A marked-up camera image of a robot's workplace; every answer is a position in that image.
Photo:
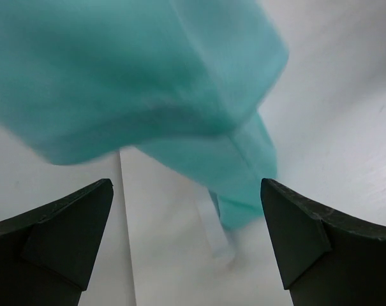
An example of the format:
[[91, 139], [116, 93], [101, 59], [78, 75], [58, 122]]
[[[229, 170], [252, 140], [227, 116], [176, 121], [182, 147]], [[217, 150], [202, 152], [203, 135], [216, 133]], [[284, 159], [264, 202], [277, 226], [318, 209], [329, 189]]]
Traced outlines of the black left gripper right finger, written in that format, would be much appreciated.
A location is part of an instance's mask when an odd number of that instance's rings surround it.
[[386, 226], [263, 179], [260, 197], [294, 305], [386, 305]]

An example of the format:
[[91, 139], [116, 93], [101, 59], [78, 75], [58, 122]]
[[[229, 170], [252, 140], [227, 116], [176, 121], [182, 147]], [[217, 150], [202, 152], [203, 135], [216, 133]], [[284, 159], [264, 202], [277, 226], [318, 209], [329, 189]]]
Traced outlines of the teal t shirt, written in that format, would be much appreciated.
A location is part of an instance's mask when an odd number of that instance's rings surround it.
[[287, 60], [256, 1], [0, 1], [0, 126], [58, 165], [135, 147], [237, 229], [277, 174], [258, 107]]

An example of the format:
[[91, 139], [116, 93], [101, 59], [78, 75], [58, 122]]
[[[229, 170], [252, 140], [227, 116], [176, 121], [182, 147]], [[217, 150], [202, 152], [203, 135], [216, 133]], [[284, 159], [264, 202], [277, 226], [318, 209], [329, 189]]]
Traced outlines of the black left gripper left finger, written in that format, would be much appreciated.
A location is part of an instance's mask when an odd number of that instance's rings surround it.
[[113, 185], [98, 180], [0, 222], [0, 305], [78, 305], [108, 220]]

